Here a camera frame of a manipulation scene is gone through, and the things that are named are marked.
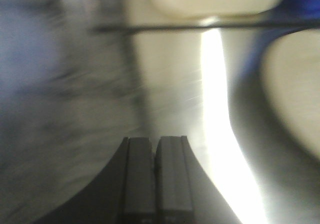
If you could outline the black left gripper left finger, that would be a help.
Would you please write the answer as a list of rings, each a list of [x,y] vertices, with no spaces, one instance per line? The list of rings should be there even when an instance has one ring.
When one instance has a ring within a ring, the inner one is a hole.
[[[154,224],[153,154],[146,137],[125,137],[110,161],[80,192],[39,224]]]

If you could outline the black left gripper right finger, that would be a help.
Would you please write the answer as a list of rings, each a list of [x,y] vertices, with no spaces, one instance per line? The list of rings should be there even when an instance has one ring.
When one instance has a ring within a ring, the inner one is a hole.
[[[162,136],[155,155],[160,224],[239,224],[186,136]]]

